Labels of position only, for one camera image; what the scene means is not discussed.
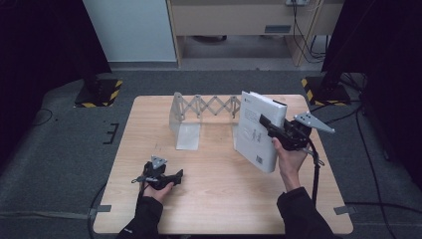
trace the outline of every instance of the black cable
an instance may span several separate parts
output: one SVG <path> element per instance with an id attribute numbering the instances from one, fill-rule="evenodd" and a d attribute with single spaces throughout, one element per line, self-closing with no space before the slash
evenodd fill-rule
<path id="1" fill-rule="evenodd" d="M 318 52 L 314 52 L 313 47 L 314 47 L 314 44 L 315 44 L 316 39 L 317 39 L 317 36 L 314 36 L 314 37 L 313 37 L 313 41 L 311 42 L 311 47 L 310 47 L 310 49 L 311 49 L 311 53 L 312 53 L 312 54 L 318 54 L 318 55 L 325 56 L 325 53 L 318 53 Z"/>
<path id="2" fill-rule="evenodd" d="M 366 88 L 368 77 L 364 73 L 360 73 L 360 74 L 363 76 L 363 79 L 362 79 L 362 88 L 365 89 Z"/>
<path id="3" fill-rule="evenodd" d="M 146 175 L 146 171 L 147 171 L 147 168 L 144 167 L 142 176 Z M 149 186 L 149 184 L 145 186 L 145 182 L 146 182 L 146 178 L 144 177 L 140 183 L 140 190 L 139 190 L 139 195 L 138 195 L 139 198 L 143 197 L 143 193 L 145 192 L 145 189 Z"/>
<path id="4" fill-rule="evenodd" d="M 300 27 L 299 27 L 299 25 L 298 25 L 298 19 L 297 19 L 297 14 L 298 14 L 298 4 L 297 4 L 296 0 L 293 0 L 293 1 L 292 1 L 292 3 L 293 3 L 293 11 L 294 11 L 293 39 L 295 40 L 296 45 L 297 45 L 297 46 L 298 46 L 298 48 L 301 50 L 302 55 L 304 56 L 304 58 L 305 58 L 305 60 L 306 60 L 307 62 L 309 62 L 309 63 L 313 63 L 313 64 L 323 62 L 323 60 L 321 60 L 321 61 L 316 61 L 316 62 L 310 61 L 310 60 L 307 58 L 307 55 L 305 54 L 304 49 L 303 49 L 303 48 L 299 45 L 298 41 L 296 40 L 296 28 L 298 28 L 298 30 L 299 30 L 299 32 L 300 32 L 300 34 L 301 34 L 301 37 L 302 37 L 302 38 L 304 38 L 305 47 L 306 47 L 306 48 L 307 48 L 307 50 L 310 52 L 311 56 L 312 56 L 314 59 L 319 59 L 319 58 L 322 58 L 322 57 L 320 57 L 320 56 L 314 56 L 314 55 L 312 54 L 312 51 L 310 50 L 310 47 L 308 46 L 308 43 L 307 43 L 307 41 L 305 40 L 305 36 L 304 36 L 304 34 L 302 33 L 301 28 L 300 28 Z"/>
<path id="5" fill-rule="evenodd" d="M 348 117 L 351 117 L 351 116 L 353 116 L 355 113 L 357 113 L 361 108 L 363 107 L 363 105 L 360 105 L 357 109 L 355 109 L 353 112 L 351 112 L 350 114 L 347 114 L 346 116 L 344 116 L 344 117 L 340 117 L 340 118 L 337 118 L 337 119 L 332 119 L 332 120 L 329 120 L 329 121 L 327 121 L 327 122 L 325 122 L 325 124 L 330 124 L 330 123 L 333 123 L 333 122 L 335 122 L 335 121 L 339 121 L 339 120 L 343 120 L 343 119 L 346 119 L 346 118 L 348 118 Z"/>
<path id="6" fill-rule="evenodd" d="M 312 113 L 312 112 L 316 112 L 316 111 L 318 111 L 318 110 L 320 110 L 320 109 L 322 109 L 322 108 L 326 108 L 326 107 L 328 107 L 328 106 L 331 106 L 331 105 L 323 105 L 323 106 L 320 106 L 320 107 L 315 108 L 315 109 L 313 109 L 313 110 L 310 110 L 310 112 L 311 112 L 311 113 Z"/>
<path id="7" fill-rule="evenodd" d="M 91 223 L 91 210 L 94 207 L 94 204 L 97 201 L 97 198 L 99 197 L 100 193 L 103 191 L 103 189 L 105 189 L 106 187 L 106 183 L 102 186 L 102 188 L 97 192 L 96 196 L 94 197 L 93 201 L 91 202 L 90 205 L 90 211 L 88 213 L 88 232 L 90 233 L 90 238 L 94 239 L 94 235 L 93 235 L 93 225 Z"/>
<path id="8" fill-rule="evenodd" d="M 50 120 L 52 119 L 52 117 L 53 117 L 53 112 L 52 112 L 52 111 L 50 111 L 50 110 L 48 110 L 48 109 L 44 109 L 44 108 L 41 108 L 41 109 L 39 110 L 39 112 L 40 112 L 40 111 L 46 111 L 46 112 L 50 113 L 49 118 L 48 118 L 48 119 L 46 119 L 46 120 L 44 120 L 43 122 L 32 124 L 32 126 L 40 126 L 40 125 L 43 125 L 44 123 L 46 123 L 46 122 L 48 122 L 48 121 L 50 121 Z"/>
<path id="9" fill-rule="evenodd" d="M 329 35 L 325 35 L 325 54 L 328 51 Z"/>
<path id="10" fill-rule="evenodd" d="M 351 75 L 351 73 L 343 73 L 344 76 L 346 76 L 348 78 L 348 80 L 350 81 L 350 83 L 344 81 L 344 80 L 340 80 L 343 84 L 348 85 L 349 87 L 357 90 L 358 92 L 362 92 L 363 88 L 360 87 L 357 82 L 354 80 L 353 76 Z"/>
<path id="11" fill-rule="evenodd" d="M 307 142 L 310 144 L 310 147 L 311 147 L 311 149 L 313 151 L 313 153 L 311 154 L 311 156 L 314 159 L 315 170 L 314 170 L 314 185 L 313 185 L 312 201 L 313 201 L 314 206 L 317 206 L 317 187 L 318 187 L 318 182 L 319 182 L 319 169 L 320 169 L 319 164 L 321 164 L 321 165 L 324 165 L 324 164 L 323 164 L 323 162 L 321 162 L 319 160 L 319 154 L 317 153 L 317 148 L 315 147 L 315 145 L 314 145 L 313 141 L 311 140 L 311 138 L 308 135 L 306 135 L 304 132 L 298 130 L 295 127 L 292 127 L 292 129 L 296 133 L 300 134 L 302 137 L 304 137 L 304 138 L 307 139 Z"/>
<path id="12" fill-rule="evenodd" d="M 361 128 L 360 128 L 359 117 L 358 117 L 358 112 L 359 112 L 360 108 L 361 108 L 361 107 L 359 107 L 359 108 L 358 108 L 358 110 L 355 112 L 355 119 L 356 119 L 357 129 L 358 129 L 358 131 L 359 131 L 360 138 L 361 138 L 361 140 L 362 140 L 362 142 L 363 142 L 363 147 L 364 147 L 364 149 L 365 149 L 365 153 L 366 153 L 366 156 L 367 156 L 367 158 L 368 158 L 368 162 L 369 162 L 369 165 L 370 165 L 370 169 L 371 169 L 371 171 L 372 171 L 373 180 L 374 180 L 374 182 L 375 182 L 376 194 L 377 194 L 378 201 L 379 201 L 379 205 L 380 205 L 379 207 L 380 207 L 380 209 L 381 209 L 381 213 L 382 213 L 382 217 L 383 217 L 384 222 L 385 222 L 385 226 L 387 227 L 387 230 L 388 230 L 388 232 L 390 233 L 391 237 L 392 237 L 393 239 L 395 239 L 396 237 L 395 237 L 395 235 L 394 235 L 394 233 L 393 233 L 393 231 L 392 231 L 392 229 L 391 229 L 391 227 L 390 227 L 390 224 L 389 224 L 389 222 L 388 222 L 387 216 L 385 215 L 384 204 L 383 204 L 383 202 L 382 202 L 382 197 L 381 197 L 381 193 L 380 193 L 380 190 L 379 190 L 378 179 L 377 179 L 377 177 L 376 177 L 376 173 L 375 173 L 375 169 L 374 169 L 374 166 L 373 166 L 372 158 L 371 158 L 371 157 L 370 157 L 370 155 L 369 155 L 369 151 L 368 151 L 368 148 L 367 148 L 367 145 L 366 145 L 365 139 L 364 139 L 364 137 L 363 137 L 362 130 L 361 130 Z"/>

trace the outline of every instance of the book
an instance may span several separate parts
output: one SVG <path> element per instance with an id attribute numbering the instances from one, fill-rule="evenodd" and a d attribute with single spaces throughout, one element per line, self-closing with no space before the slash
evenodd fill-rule
<path id="1" fill-rule="evenodd" d="M 260 124 L 260 116 L 282 126 L 286 111 L 285 104 L 254 92 L 242 92 L 235 149 L 264 172 L 275 170 L 277 153 L 267 129 Z"/>

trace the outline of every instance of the white cabinet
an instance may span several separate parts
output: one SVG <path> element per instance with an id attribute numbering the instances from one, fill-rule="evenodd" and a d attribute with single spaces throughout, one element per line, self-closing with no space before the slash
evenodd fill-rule
<path id="1" fill-rule="evenodd" d="M 176 62 L 165 0 L 84 0 L 109 62 Z"/>

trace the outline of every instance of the cable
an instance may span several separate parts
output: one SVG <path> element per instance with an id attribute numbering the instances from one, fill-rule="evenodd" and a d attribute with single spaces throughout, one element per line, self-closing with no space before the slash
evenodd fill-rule
<path id="1" fill-rule="evenodd" d="M 342 120 L 342 119 L 345 119 L 345 118 L 355 114 L 355 120 L 356 120 L 357 128 L 358 128 L 358 131 L 359 131 L 359 135 L 360 135 L 360 138 L 362 140 L 362 143 L 363 143 L 363 146 L 364 146 L 364 149 L 365 149 L 365 153 L 366 153 L 366 156 L 368 158 L 369 165 L 370 165 L 370 168 L 371 168 L 372 176 L 373 176 L 373 179 L 374 179 L 374 182 L 375 182 L 375 188 L 376 188 L 376 194 L 377 194 L 377 197 L 378 197 L 378 202 L 344 202 L 344 204 L 369 205 L 369 206 L 376 205 L 376 206 L 379 206 L 380 209 L 381 209 L 382 217 L 383 217 L 383 220 L 385 222 L 385 226 L 387 227 L 388 232 L 390 233 L 390 235 L 393 239 L 396 239 L 396 236 L 394 235 L 394 232 L 392 231 L 391 226 L 390 226 L 388 219 L 386 217 L 384 207 L 387 207 L 387 206 L 388 207 L 394 207 L 394 208 L 409 210 L 409 211 L 412 211 L 412 212 L 415 212 L 415 213 L 420 213 L 420 214 L 422 214 L 422 211 L 414 209 L 414 208 L 410 208 L 410 207 L 405 207 L 405 206 L 402 206 L 402 205 L 382 202 L 382 197 L 381 197 L 381 193 L 380 193 L 380 190 L 379 190 L 379 184 L 378 184 L 378 180 L 377 180 L 377 177 L 376 177 L 373 162 L 372 162 L 372 159 L 369 155 L 367 145 L 366 145 L 365 139 L 363 137 L 363 133 L 362 133 L 362 130 L 361 130 L 361 127 L 360 127 L 359 119 L 358 119 L 358 112 L 361 110 L 361 108 L 362 108 L 362 105 L 360 105 L 356 110 L 354 110 L 352 112 L 352 114 L 349 114 L 349 115 L 342 117 L 340 119 L 332 119 L 328 123 L 333 122 L 333 121 L 337 121 L 337 120 Z"/>
<path id="2" fill-rule="evenodd" d="M 293 3 L 293 11 L 294 11 L 293 39 L 295 40 L 296 45 L 297 45 L 297 46 L 298 46 L 298 48 L 301 50 L 302 55 L 304 56 L 304 58 L 305 58 L 305 60 L 306 60 L 307 62 L 312 63 L 312 64 L 317 64 L 317 63 L 321 63 L 321 62 L 323 62 L 323 60 L 321 60 L 321 61 L 316 61 L 316 62 L 310 61 L 310 60 L 307 58 L 307 55 L 305 54 L 304 49 L 303 49 L 303 48 L 299 45 L 298 41 L 296 40 L 296 28 L 298 28 L 298 31 L 300 32 L 301 37 L 302 37 L 302 38 L 304 38 L 305 47 L 307 48 L 308 52 L 310 52 L 311 56 L 312 56 L 314 59 L 320 59 L 320 58 L 322 58 L 321 56 L 314 56 L 314 55 L 312 54 L 312 51 L 310 50 L 310 47 L 308 46 L 307 41 L 305 40 L 305 36 L 304 36 L 304 34 L 302 33 L 301 28 L 300 28 L 300 27 L 299 27 L 299 25 L 298 25 L 298 19 L 297 19 L 297 15 L 298 15 L 298 3 L 296 2 L 296 0 L 292 0 L 292 3 Z"/>
<path id="3" fill-rule="evenodd" d="M 352 101 L 350 101 L 351 103 L 355 103 L 355 102 L 361 102 L 361 100 L 352 100 Z M 344 103 L 343 101 L 333 101 L 333 102 L 331 102 L 332 104 L 337 104 L 337 103 Z M 322 109 L 322 108 L 325 108 L 325 107 L 332 107 L 332 106 L 335 106 L 335 105 L 322 105 L 322 106 L 319 106 L 319 107 L 317 107 L 317 108 L 315 108 L 315 109 L 313 109 L 313 110 L 310 110 L 310 112 L 311 113 L 313 113 L 313 112 L 316 112 L 316 111 L 318 111 L 318 110 L 320 110 L 320 109 Z"/>
<path id="4" fill-rule="evenodd" d="M 313 41 L 311 42 L 311 53 L 312 53 L 312 54 L 318 54 L 318 55 L 321 55 L 321 57 L 322 57 L 322 56 L 324 56 L 324 57 L 325 57 L 326 49 L 328 48 L 328 45 L 327 45 L 327 44 L 328 44 L 328 39 L 326 38 L 326 41 L 325 41 L 325 52 L 323 52 L 323 53 L 314 52 L 313 47 L 314 47 L 314 44 L 315 44 L 316 39 L 317 39 L 317 36 L 314 36 L 314 37 L 313 37 Z"/>
<path id="5" fill-rule="evenodd" d="M 329 45 L 329 35 L 325 35 L 325 54 L 328 51 L 328 45 Z"/>
<path id="6" fill-rule="evenodd" d="M 359 117 L 358 117 L 358 112 L 359 112 L 360 108 L 361 108 L 361 106 L 360 106 L 360 107 L 358 108 L 358 110 L 355 112 L 355 119 L 356 119 L 357 129 L 358 129 L 358 131 L 359 131 L 359 135 L 360 135 L 360 138 L 361 138 L 361 140 L 362 140 L 362 143 L 363 143 L 363 147 L 364 147 L 364 149 L 365 149 L 366 156 L 367 156 L 367 158 L 368 158 L 368 162 L 369 162 L 369 165 L 370 165 L 370 169 L 371 169 L 371 171 L 372 171 L 373 180 L 374 180 L 374 182 L 375 182 L 376 194 L 377 194 L 377 197 L 378 197 L 378 201 L 379 201 L 379 203 L 380 203 L 380 209 L 381 209 L 382 217 L 383 217 L 384 222 L 385 222 L 385 226 L 387 227 L 387 230 L 388 230 L 388 232 L 390 233 L 391 237 L 392 237 L 393 239 L 395 239 L 396 237 L 395 237 L 395 235 L 394 235 L 394 233 L 393 233 L 393 231 L 392 231 L 392 229 L 391 229 L 391 227 L 390 227 L 390 224 L 389 224 L 389 222 L 388 222 L 387 216 L 385 215 L 385 211 L 384 211 L 384 204 L 383 204 L 383 202 L 382 202 L 382 197 L 381 197 L 381 193 L 380 193 L 380 190 L 379 190 L 379 185 L 378 185 L 378 179 L 377 179 L 377 177 L 376 177 L 376 173 L 375 173 L 375 169 L 374 169 L 374 166 L 373 166 L 372 158 L 371 158 L 371 157 L 370 157 L 370 155 L 369 155 L 369 151 L 368 151 L 368 148 L 367 148 L 367 145 L 366 145 L 365 139 L 364 139 L 364 137 L 363 137 L 362 130 L 361 130 L 361 128 L 360 128 Z"/>
<path id="7" fill-rule="evenodd" d="M 313 11 L 315 11 L 316 9 L 318 9 L 320 6 L 322 6 L 322 2 L 319 2 L 319 4 L 318 4 L 316 7 L 312 8 L 312 9 L 309 9 L 308 11 L 313 12 Z"/>
<path id="8" fill-rule="evenodd" d="M 364 73 L 360 73 L 363 76 L 363 80 L 362 80 L 362 88 L 365 89 L 366 88 L 366 84 L 367 84 L 367 80 L 368 77 L 366 76 L 366 74 Z"/>
<path id="9" fill-rule="evenodd" d="M 345 84 L 345 85 L 347 85 L 347 86 L 349 86 L 349 87 L 357 90 L 360 93 L 363 91 L 364 86 L 360 87 L 357 84 L 357 82 L 354 80 L 354 78 L 351 75 L 351 73 L 343 73 L 343 75 L 346 76 L 348 78 L 348 80 L 350 81 L 350 83 L 349 83 L 349 82 L 346 82 L 344 80 L 340 80 L 343 84 Z"/>
<path id="10" fill-rule="evenodd" d="M 301 136 L 303 136 L 304 138 L 306 138 L 307 139 L 307 142 L 310 144 L 311 149 L 313 150 L 311 156 L 314 159 L 315 169 L 314 169 L 314 184 L 313 184 L 312 201 L 313 201 L 314 206 L 317 206 L 317 187 L 318 187 L 318 182 L 319 182 L 319 169 L 320 169 L 320 166 L 319 165 L 320 164 L 321 165 L 324 165 L 324 163 L 319 160 L 319 154 L 317 153 L 317 148 L 314 146 L 314 143 L 311 140 L 311 138 L 308 135 L 304 134 L 302 131 L 300 131 L 297 128 L 295 128 L 295 127 L 292 127 L 292 129 L 296 133 L 298 133 Z"/>
<path id="11" fill-rule="evenodd" d="M 94 235 L 93 235 L 93 225 L 91 223 L 91 210 L 94 207 L 94 204 L 97 201 L 97 198 L 99 197 L 100 193 L 103 191 L 103 189 L 105 189 L 106 187 L 106 183 L 102 186 L 102 188 L 97 192 L 96 196 L 94 197 L 93 201 L 91 202 L 90 205 L 90 211 L 88 213 L 88 232 L 90 233 L 90 238 L 94 239 Z"/>
<path id="12" fill-rule="evenodd" d="M 325 122 L 325 124 L 330 124 L 330 123 L 333 123 L 333 122 L 335 122 L 335 121 L 339 121 L 339 120 L 343 120 L 343 119 L 346 119 L 346 118 L 348 118 L 348 117 L 351 117 L 351 116 L 353 116 L 354 114 L 356 114 L 361 108 L 363 107 L 363 105 L 360 105 L 357 109 L 355 109 L 353 112 L 351 112 L 350 114 L 347 114 L 346 116 L 344 116 L 344 117 L 340 117 L 340 118 L 337 118 L 337 119 L 332 119 L 332 120 L 329 120 L 329 121 L 327 121 L 327 122 Z"/>
<path id="13" fill-rule="evenodd" d="M 43 122 L 32 124 L 32 126 L 40 126 L 40 125 L 43 125 L 44 123 L 46 123 L 46 122 L 48 122 L 48 121 L 50 121 L 50 120 L 52 119 L 52 117 L 53 117 L 53 112 L 52 112 L 52 111 L 50 111 L 50 110 L 48 110 L 48 109 L 44 109 L 44 108 L 41 108 L 41 109 L 39 110 L 39 112 L 40 112 L 40 111 L 46 111 L 46 112 L 50 113 L 49 118 L 48 118 L 48 119 L 46 119 L 46 120 L 44 120 Z"/>

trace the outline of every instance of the human hand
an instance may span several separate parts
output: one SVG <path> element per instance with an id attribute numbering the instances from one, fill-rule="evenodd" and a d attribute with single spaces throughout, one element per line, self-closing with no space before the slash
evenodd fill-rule
<path id="1" fill-rule="evenodd" d="M 280 175 L 286 185 L 286 190 L 289 192 L 301 187 L 299 170 L 308 154 L 302 150 L 285 150 L 276 137 L 273 137 L 273 145 L 279 156 Z"/>
<path id="2" fill-rule="evenodd" d="M 152 197 L 162 204 L 165 196 L 171 191 L 171 188 L 173 188 L 173 186 L 174 186 L 174 182 L 170 182 L 161 190 L 155 190 L 153 187 L 145 185 L 143 196 Z"/>

